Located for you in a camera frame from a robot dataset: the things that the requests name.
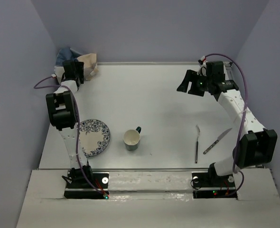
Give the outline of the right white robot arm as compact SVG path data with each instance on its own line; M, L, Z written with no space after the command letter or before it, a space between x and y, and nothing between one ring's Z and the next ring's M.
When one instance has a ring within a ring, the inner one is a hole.
M250 111L238 85L227 80L222 61L200 61L198 71L187 70L177 91L190 95L212 95L239 128L232 154L210 164L198 178L199 187L218 186L236 171L271 162L277 142L275 130L268 130Z

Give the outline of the blue beige checked cloth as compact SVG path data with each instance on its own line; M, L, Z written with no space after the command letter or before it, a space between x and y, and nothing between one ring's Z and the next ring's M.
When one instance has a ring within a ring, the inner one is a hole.
M83 55L70 47L65 47L59 50L54 66L54 74L58 83L61 83L62 74L64 73L63 62L65 60L77 60L84 63L85 81L90 81L98 73L97 55L95 53Z

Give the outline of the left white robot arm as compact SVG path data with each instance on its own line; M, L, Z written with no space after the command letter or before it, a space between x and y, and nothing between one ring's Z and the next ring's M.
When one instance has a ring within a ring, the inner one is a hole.
M50 123L65 142L70 171L64 180L80 188L93 187L93 172L80 144L80 117L74 94L84 83L84 64L76 60L63 62L60 87L46 95Z

